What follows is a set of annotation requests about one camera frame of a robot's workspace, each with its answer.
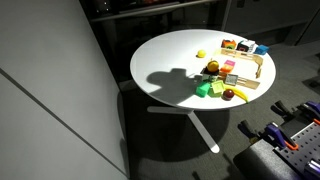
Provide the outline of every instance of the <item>white table base foot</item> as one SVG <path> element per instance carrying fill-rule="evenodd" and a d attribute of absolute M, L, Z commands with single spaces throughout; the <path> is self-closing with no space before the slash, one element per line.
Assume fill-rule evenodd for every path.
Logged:
<path fill-rule="evenodd" d="M 200 136 L 206 142 L 208 147 L 213 153 L 218 153 L 220 148 L 218 144 L 213 140 L 209 132 L 203 126 L 197 115 L 194 113 L 193 110 L 185 110 L 180 108 L 174 107 L 157 107 L 157 106 L 149 106 L 148 112 L 151 113 L 165 113 L 165 114 L 184 114 L 188 115 L 192 124 L 196 127 L 197 131 L 199 132 Z"/>

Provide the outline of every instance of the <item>lemon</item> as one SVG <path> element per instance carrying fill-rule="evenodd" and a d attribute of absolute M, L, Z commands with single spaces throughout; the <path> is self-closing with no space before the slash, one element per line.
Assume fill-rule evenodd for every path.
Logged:
<path fill-rule="evenodd" d="M 210 72 L 216 72 L 219 69 L 219 63 L 218 61 L 210 61 L 207 65 L 207 69 Z"/>
<path fill-rule="evenodd" d="M 199 58 L 204 58 L 206 56 L 206 51 L 205 50 L 199 50 L 197 57 Z"/>

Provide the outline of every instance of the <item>green block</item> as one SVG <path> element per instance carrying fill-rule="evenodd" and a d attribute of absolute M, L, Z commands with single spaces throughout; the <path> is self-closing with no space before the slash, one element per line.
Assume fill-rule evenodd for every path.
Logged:
<path fill-rule="evenodd" d="M 200 97 L 205 97 L 210 89 L 210 84 L 207 82 L 201 82 L 196 90 L 196 94 Z"/>
<path fill-rule="evenodd" d="M 208 92 L 208 96 L 212 97 L 212 98 L 219 98 L 222 96 L 222 93 L 214 93 L 213 89 L 210 88 L 209 92 Z"/>
<path fill-rule="evenodd" d="M 224 85 L 222 80 L 213 82 L 211 86 L 214 94 L 222 94 L 224 91 Z"/>

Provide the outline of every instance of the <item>red object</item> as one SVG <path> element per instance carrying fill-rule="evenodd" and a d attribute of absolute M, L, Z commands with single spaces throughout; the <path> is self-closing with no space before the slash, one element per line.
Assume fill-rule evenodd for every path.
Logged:
<path fill-rule="evenodd" d="M 313 122 L 316 123 L 316 124 L 318 124 L 318 125 L 320 126 L 320 121 L 319 121 L 318 119 L 314 118 L 314 119 L 313 119 Z"/>
<path fill-rule="evenodd" d="M 223 91 L 223 98 L 225 100 L 231 100 L 234 96 L 234 92 L 231 89 L 226 89 L 225 91 Z"/>
<path fill-rule="evenodd" d="M 295 146 L 292 146 L 290 143 L 288 143 L 287 141 L 284 141 L 284 143 L 286 143 L 287 147 L 290 149 L 290 150 L 297 150 L 299 148 L 298 144 L 295 143 L 296 145 Z"/>

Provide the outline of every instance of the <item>yellow ball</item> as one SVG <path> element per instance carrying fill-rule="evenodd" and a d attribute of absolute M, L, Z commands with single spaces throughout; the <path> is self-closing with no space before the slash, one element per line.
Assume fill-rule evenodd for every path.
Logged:
<path fill-rule="evenodd" d="M 197 56 L 199 58 L 204 58 L 206 56 L 206 51 L 205 50 L 199 50 Z"/>

